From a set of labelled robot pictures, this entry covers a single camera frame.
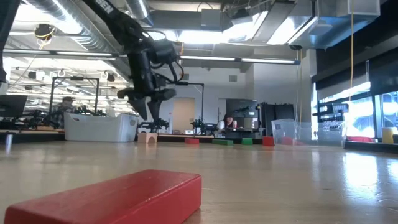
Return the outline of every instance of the clear plastic bin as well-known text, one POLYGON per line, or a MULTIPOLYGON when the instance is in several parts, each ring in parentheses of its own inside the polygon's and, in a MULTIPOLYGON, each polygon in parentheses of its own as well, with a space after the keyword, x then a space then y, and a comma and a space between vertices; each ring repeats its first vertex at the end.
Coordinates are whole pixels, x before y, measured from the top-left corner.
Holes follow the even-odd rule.
POLYGON ((136 137, 138 116, 116 118, 64 113, 68 141, 131 142, 136 137))
POLYGON ((297 123, 293 119, 272 121, 275 145, 285 146, 338 146, 344 147, 344 122, 297 123))

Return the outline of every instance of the woman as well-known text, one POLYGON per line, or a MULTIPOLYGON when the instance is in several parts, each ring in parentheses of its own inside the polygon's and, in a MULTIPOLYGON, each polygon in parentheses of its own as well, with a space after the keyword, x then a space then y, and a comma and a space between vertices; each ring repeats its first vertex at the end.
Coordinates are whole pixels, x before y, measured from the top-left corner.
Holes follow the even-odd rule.
POLYGON ((229 115, 225 114, 224 119, 222 121, 219 121, 217 124, 217 131, 215 131, 215 137, 220 138, 222 137, 221 133, 225 132, 225 128, 232 128, 234 118, 229 115))

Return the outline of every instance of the ceiling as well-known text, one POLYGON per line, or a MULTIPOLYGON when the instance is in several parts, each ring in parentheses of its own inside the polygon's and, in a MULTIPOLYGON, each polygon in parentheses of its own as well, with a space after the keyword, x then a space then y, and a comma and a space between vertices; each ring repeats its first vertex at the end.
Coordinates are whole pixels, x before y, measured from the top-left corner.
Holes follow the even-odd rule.
MULTIPOLYGON (((34 2, 34 0, 23 0, 27 2, 34 2)), ((118 44, 115 38, 111 35, 106 24, 82 1, 82 0, 57 0, 60 2, 65 2, 67 4, 72 4, 74 7, 74 14, 81 14, 82 17, 80 19, 85 20, 88 24, 89 30, 93 32, 98 32, 99 40, 103 40, 105 45, 110 46, 111 51, 122 52, 122 47, 118 44)), ((195 0, 156 0, 150 1, 147 0, 149 5, 150 14, 152 15, 154 22, 154 27, 148 27, 147 25, 141 23, 143 26, 146 26, 146 29, 155 29, 166 31, 164 29, 157 28, 157 26, 174 26, 178 28, 178 26, 183 27, 191 27, 193 24, 198 24, 200 26, 200 17, 202 9, 209 9, 212 7, 213 9, 221 9, 224 11, 224 14, 227 17, 231 17, 234 14, 234 10, 245 8, 250 6, 250 13, 255 15, 261 15, 261 12, 255 10, 270 10, 269 8, 261 9, 262 6, 266 7, 265 4, 258 4, 262 1, 245 1, 245 0, 209 0, 207 3, 198 2, 195 0)), ((273 4, 275 0, 268 1, 267 4, 273 4)), ((128 8, 125 0, 111 0, 111 2, 122 12, 127 12, 128 8)), ((291 10, 290 16, 294 17, 303 17, 301 24, 297 26, 301 26, 303 22, 307 21, 310 18, 311 13, 311 5, 309 0, 299 0, 297 1, 297 5, 295 5, 291 10)), ((21 4, 19 7, 19 11, 17 13, 16 19, 14 21, 12 27, 12 33, 7 40, 7 48, 13 49, 39 49, 43 50, 68 50, 68 51, 76 51, 82 52, 87 51, 87 47, 84 47, 81 42, 78 41, 78 37, 71 36, 68 33, 62 32, 65 30, 72 29, 72 27, 64 26, 63 29, 57 27, 58 29, 55 31, 54 36, 51 38, 50 42, 46 42, 46 45, 43 44, 41 40, 37 40, 33 35, 34 29, 38 26, 38 24, 51 24, 55 27, 58 26, 57 21, 49 14, 43 13, 37 8, 21 4)), ((220 21, 221 26, 224 24, 232 24, 231 20, 220 21)), ((284 33, 282 24, 275 25, 275 31, 283 37, 284 35, 288 35, 284 33)), ((184 30, 181 29, 169 29, 171 33, 176 36, 181 37, 181 34, 184 30)), ((247 34, 247 30, 244 27, 239 27, 238 30, 240 33, 244 35, 247 34)), ((262 29, 261 32, 274 32, 265 29, 262 29)), ((276 59, 295 59, 296 52, 288 45, 268 45, 266 42, 256 42, 256 41, 229 41, 228 43, 222 44, 194 44, 194 43, 183 43, 175 44, 176 51, 179 53, 183 53, 184 55, 204 55, 204 56, 217 56, 217 57, 249 57, 249 58, 276 58, 276 59)), ((117 89, 124 88, 125 86, 130 86, 131 84, 127 81, 129 76, 129 68, 127 66, 128 63, 123 62, 120 59, 116 59, 115 61, 100 61, 100 60, 80 60, 80 59, 66 59, 66 58, 32 58, 32 56, 21 56, 16 57, 12 56, 12 58, 8 58, 9 64, 11 65, 11 92, 14 93, 30 93, 32 95, 31 106, 34 106, 37 101, 35 100, 39 95, 44 99, 40 104, 48 105, 49 98, 49 88, 47 86, 33 86, 32 90, 26 90, 25 86, 28 84, 50 84, 51 83, 51 75, 58 74, 61 70, 65 72, 65 77, 70 77, 73 75, 80 75, 87 78, 100 78, 100 85, 103 86, 103 89, 100 90, 101 101, 99 103, 100 109, 105 109, 109 104, 119 108, 120 112, 131 110, 130 107, 123 100, 117 100, 116 95, 117 89), (45 74, 45 78, 41 80, 33 80, 27 77, 29 71, 40 71, 40 73, 45 74), (116 76, 116 80, 114 82, 107 82, 106 75, 104 73, 114 73, 116 76), (114 86, 115 89, 110 89, 107 86, 114 86)), ((185 60, 182 65, 186 68, 234 68, 239 69, 241 73, 247 71, 247 69, 251 66, 250 63, 238 63, 238 62, 215 62, 215 61, 200 61, 200 60, 185 60)), ((64 80, 63 83, 65 85, 84 85, 90 86, 92 83, 88 81, 76 82, 71 80, 64 80)), ((59 101, 62 97, 62 94, 67 95, 71 94, 70 91, 66 90, 66 87, 58 87, 55 90, 56 94, 60 94, 56 96, 55 99, 59 101)), ((90 106, 93 106, 92 95, 95 94, 94 88, 80 88, 79 93, 75 93, 77 95, 84 95, 86 97, 80 97, 82 99, 82 103, 86 103, 90 106)))

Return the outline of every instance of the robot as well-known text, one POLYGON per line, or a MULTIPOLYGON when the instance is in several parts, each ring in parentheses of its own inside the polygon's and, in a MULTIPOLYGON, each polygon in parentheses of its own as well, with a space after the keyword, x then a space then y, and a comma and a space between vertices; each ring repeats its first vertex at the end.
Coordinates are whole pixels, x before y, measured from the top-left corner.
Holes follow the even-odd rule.
MULTIPOLYGON (((127 55, 131 80, 134 88, 123 89, 118 92, 119 98, 128 97, 128 102, 147 120, 146 98, 149 111, 154 120, 159 118, 160 105, 176 95, 174 89, 166 88, 166 84, 176 84, 177 74, 173 63, 177 63, 177 53, 167 39, 153 40, 153 38, 127 14, 116 9, 108 0, 82 0, 109 27, 112 35, 124 48, 127 55), (168 65, 174 80, 153 69, 168 65)), ((0 90, 6 89, 6 72, 2 64, 2 50, 5 46, 14 21, 20 0, 0 1, 0 90)))

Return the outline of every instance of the wooden block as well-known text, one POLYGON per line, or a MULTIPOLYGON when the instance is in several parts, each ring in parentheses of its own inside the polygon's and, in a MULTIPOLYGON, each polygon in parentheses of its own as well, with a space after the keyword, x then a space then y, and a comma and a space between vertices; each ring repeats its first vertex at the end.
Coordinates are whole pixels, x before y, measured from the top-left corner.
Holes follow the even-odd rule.
POLYGON ((199 144, 199 139, 185 138, 186 144, 199 144))
POLYGON ((157 143, 156 133, 139 133, 138 143, 157 143))
POLYGON ((220 144, 220 145, 224 145, 224 146, 233 146, 234 145, 234 141, 232 140, 219 140, 219 139, 213 139, 211 141, 211 143, 213 144, 220 144))
POLYGON ((200 175, 144 170, 11 205, 4 224, 174 224, 200 204, 200 175))
POLYGON ((253 139, 251 139, 251 138, 242 138, 242 145, 246 145, 246 146, 253 145, 253 139))
POLYGON ((275 146, 274 137, 270 137, 270 136, 262 137, 262 145, 263 146, 275 146))

